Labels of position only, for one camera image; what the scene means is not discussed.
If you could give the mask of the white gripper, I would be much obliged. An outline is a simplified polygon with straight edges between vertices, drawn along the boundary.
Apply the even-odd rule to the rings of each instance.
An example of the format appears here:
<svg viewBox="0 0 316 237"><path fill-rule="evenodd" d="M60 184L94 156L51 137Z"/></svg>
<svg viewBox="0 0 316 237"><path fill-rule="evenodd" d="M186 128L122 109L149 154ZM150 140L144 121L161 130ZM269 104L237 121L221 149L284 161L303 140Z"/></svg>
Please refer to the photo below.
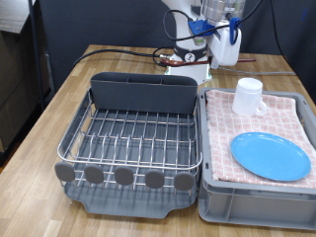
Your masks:
<svg viewBox="0 0 316 237"><path fill-rule="evenodd" d="M210 67L217 69L219 66L233 66L237 63L241 44L241 31L237 30L230 35L228 28L216 31L207 44L211 52Z"/></svg>

